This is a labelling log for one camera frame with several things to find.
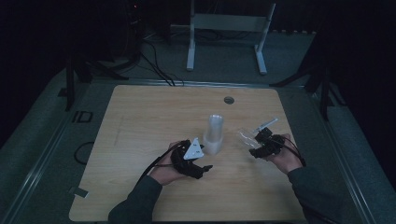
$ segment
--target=table surface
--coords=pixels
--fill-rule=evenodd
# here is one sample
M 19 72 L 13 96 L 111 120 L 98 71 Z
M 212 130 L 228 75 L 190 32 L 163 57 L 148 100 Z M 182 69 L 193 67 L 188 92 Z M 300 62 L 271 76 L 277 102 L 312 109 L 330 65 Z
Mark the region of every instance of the table surface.
M 234 98 L 232 105 L 224 103 L 226 96 Z M 115 88 L 79 185 L 89 195 L 75 197 L 69 217 L 107 220 L 170 143 L 202 139 L 212 114 L 224 117 L 221 152 L 194 163 L 214 167 L 201 179 L 186 177 L 164 187 L 153 220 L 304 219 L 287 176 L 254 159 L 237 136 L 238 129 L 253 130 L 273 117 L 279 118 L 273 133 L 291 133 L 275 90 L 165 86 Z

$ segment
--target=white metal stand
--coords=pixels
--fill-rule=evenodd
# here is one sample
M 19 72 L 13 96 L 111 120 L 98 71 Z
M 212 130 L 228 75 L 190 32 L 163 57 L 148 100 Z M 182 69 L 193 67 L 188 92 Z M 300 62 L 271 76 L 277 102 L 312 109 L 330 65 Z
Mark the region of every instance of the white metal stand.
M 262 47 L 268 34 L 271 19 L 274 14 L 276 4 L 271 4 L 266 17 L 251 16 L 231 16 L 219 14 L 195 14 L 195 0 L 191 0 L 191 19 L 190 19 L 190 46 L 187 57 L 187 70 L 194 69 L 195 57 L 195 29 L 212 29 L 212 30 L 232 30 L 232 31 L 248 31 L 261 32 L 262 37 L 260 43 L 254 46 L 257 64 L 260 74 L 266 75 L 264 57 L 262 55 Z

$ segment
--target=transparent cup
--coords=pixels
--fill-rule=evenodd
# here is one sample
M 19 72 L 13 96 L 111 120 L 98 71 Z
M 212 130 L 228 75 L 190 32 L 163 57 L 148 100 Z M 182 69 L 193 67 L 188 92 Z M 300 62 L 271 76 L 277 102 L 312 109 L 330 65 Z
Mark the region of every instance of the transparent cup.
M 223 126 L 224 119 L 221 115 L 209 116 L 207 128 L 204 132 L 203 138 L 203 152 L 209 155 L 216 155 L 220 152 L 223 140 Z

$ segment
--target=person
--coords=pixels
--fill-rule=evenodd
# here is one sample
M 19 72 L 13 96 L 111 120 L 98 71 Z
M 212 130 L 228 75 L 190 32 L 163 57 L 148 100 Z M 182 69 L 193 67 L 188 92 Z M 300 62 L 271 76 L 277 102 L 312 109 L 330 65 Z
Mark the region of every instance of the person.
M 282 134 L 282 136 L 288 140 L 285 141 L 285 146 L 297 151 L 290 141 L 290 135 Z M 155 167 L 149 175 L 144 176 L 127 199 L 110 211 L 109 224 L 151 223 L 154 205 L 163 186 L 185 177 L 171 166 L 161 166 L 172 163 L 170 155 L 171 153 L 165 155 L 157 163 L 160 166 Z M 264 159 L 271 161 L 288 176 L 308 223 L 340 223 L 340 200 L 322 190 L 324 182 L 316 169 L 303 167 L 300 159 L 284 148 L 279 154 Z

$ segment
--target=cable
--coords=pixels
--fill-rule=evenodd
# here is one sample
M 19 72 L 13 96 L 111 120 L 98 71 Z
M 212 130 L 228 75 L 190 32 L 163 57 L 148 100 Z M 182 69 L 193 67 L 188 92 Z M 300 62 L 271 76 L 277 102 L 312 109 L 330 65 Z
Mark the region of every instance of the cable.
M 158 157 L 157 159 L 155 159 L 154 162 L 152 162 L 148 168 L 146 168 L 146 170 L 143 172 L 143 174 L 140 176 L 140 178 L 137 180 L 136 185 L 143 179 L 143 177 L 145 175 L 147 175 L 149 173 L 149 171 L 152 169 L 152 167 L 154 167 L 157 162 L 159 162 L 164 156 L 166 156 L 166 154 L 168 154 L 169 152 L 173 151 L 174 149 L 180 147 L 182 145 L 182 142 L 179 142 L 177 144 L 175 144 L 172 147 L 169 147 L 168 150 L 166 150 L 160 157 Z
M 146 60 L 146 62 L 148 62 L 148 64 L 152 67 L 152 69 L 154 69 L 154 72 L 160 76 L 166 83 L 168 83 L 169 86 L 175 86 L 174 81 L 172 80 L 172 84 L 167 80 L 172 79 L 170 78 L 168 75 L 161 73 L 160 71 L 158 71 L 158 68 L 156 68 L 155 64 L 153 64 L 143 53 L 140 53 L 143 57 L 144 60 Z
M 160 66 L 158 66 L 157 50 L 155 49 L 154 45 L 152 45 L 152 44 L 151 44 L 150 42 L 148 42 L 148 41 L 144 41 L 144 43 L 150 45 L 150 46 L 152 47 L 152 49 L 154 50 L 154 62 L 155 62 L 155 65 L 157 66 L 158 71 L 160 71 L 162 74 L 164 74 L 164 72 L 160 69 Z
M 284 140 L 288 140 L 289 142 L 291 142 L 291 141 L 289 140 L 289 138 L 284 137 L 284 136 L 282 136 L 282 135 L 280 135 L 280 136 L 281 136 Z M 297 150 L 297 152 L 294 151 L 291 147 L 288 147 L 288 146 L 286 146 L 285 144 L 282 144 L 282 143 L 280 143 L 280 142 L 278 142 L 278 141 L 276 141 L 276 140 L 274 140 L 274 139 L 272 139 L 272 138 L 267 138 L 267 140 L 269 140 L 269 141 L 271 141 L 271 142 L 273 142 L 273 143 L 277 143 L 278 145 L 284 147 L 285 149 L 287 149 L 288 151 L 290 151 L 294 156 L 296 156 L 296 157 L 300 160 L 300 162 L 301 162 L 301 164 L 302 164 L 303 166 L 306 166 L 305 159 L 300 155 L 300 150 L 297 148 L 297 146 L 294 145 L 294 143 L 291 142 L 291 144 L 295 147 L 295 149 Z
M 143 68 L 143 69 L 149 70 L 149 71 L 151 71 L 151 72 L 153 72 L 153 73 L 156 73 L 154 70 L 149 69 L 149 68 L 144 67 L 144 66 L 141 66 L 141 65 L 139 65 L 139 64 L 137 64 L 136 67 Z M 184 87 L 184 81 L 183 81 L 183 79 L 179 78 L 177 75 L 172 74 L 172 73 L 166 73 L 166 74 L 169 75 L 169 76 L 172 76 L 172 77 L 174 77 L 176 80 L 180 81 L 180 82 L 181 82 L 181 86 Z
M 83 143 L 83 144 L 81 144 L 81 145 L 76 149 L 76 151 L 75 151 L 75 153 L 74 153 L 74 158 L 75 158 L 76 162 L 78 162 L 79 164 L 82 164 L 82 165 L 86 165 L 86 164 L 87 164 L 86 161 L 82 161 L 82 160 L 80 160 L 80 159 L 78 158 L 78 153 L 79 153 L 79 151 L 80 151 L 83 147 L 85 147 L 85 146 L 87 146 L 87 145 L 90 145 L 90 144 L 94 144 L 94 142 L 86 142 L 86 143 Z

